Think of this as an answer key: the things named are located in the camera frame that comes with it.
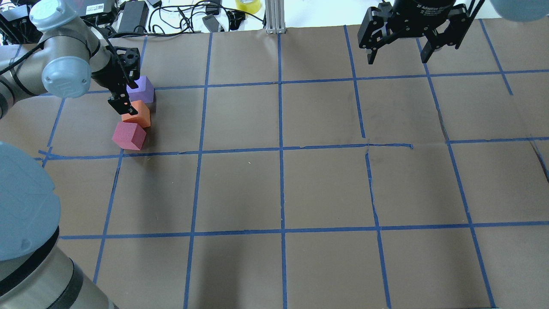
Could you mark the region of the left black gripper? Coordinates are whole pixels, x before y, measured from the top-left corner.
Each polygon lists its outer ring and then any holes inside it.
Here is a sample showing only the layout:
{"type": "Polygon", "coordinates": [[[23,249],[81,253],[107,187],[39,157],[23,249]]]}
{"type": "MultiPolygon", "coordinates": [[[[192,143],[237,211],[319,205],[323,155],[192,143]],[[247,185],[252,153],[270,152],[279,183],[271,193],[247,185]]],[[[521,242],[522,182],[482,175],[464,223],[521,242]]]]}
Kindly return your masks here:
{"type": "Polygon", "coordinates": [[[120,46],[101,47],[91,58],[91,77],[103,88],[108,89],[108,104],[120,115],[137,115],[132,106],[127,87],[136,89],[140,78],[140,52],[137,48],[120,46]]]}

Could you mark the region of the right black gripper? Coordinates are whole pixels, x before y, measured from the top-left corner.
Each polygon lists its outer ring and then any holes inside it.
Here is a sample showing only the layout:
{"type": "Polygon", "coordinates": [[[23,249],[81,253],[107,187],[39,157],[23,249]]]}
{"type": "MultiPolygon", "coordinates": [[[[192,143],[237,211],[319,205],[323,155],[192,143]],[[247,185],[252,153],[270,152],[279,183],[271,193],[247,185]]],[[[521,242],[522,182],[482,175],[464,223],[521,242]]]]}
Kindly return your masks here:
{"type": "Polygon", "coordinates": [[[378,50],[396,39],[425,37],[427,42],[420,53],[425,64],[445,45],[458,49],[469,28],[466,5],[455,0],[388,0],[368,8],[357,38],[372,65],[378,50]]]}

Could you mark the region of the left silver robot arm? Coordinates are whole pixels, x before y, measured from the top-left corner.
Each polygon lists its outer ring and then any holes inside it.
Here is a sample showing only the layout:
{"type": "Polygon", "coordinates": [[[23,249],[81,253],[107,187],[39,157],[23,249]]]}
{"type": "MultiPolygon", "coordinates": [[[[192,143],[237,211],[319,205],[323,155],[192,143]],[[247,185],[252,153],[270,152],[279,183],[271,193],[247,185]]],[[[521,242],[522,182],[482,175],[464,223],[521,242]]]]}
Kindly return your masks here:
{"type": "Polygon", "coordinates": [[[94,33],[68,0],[20,6],[36,33],[1,12],[1,307],[115,309],[117,305],[60,248],[61,203],[44,166],[66,99],[95,84],[120,115],[135,115],[129,90],[140,75],[137,48],[113,46],[94,33]]]}

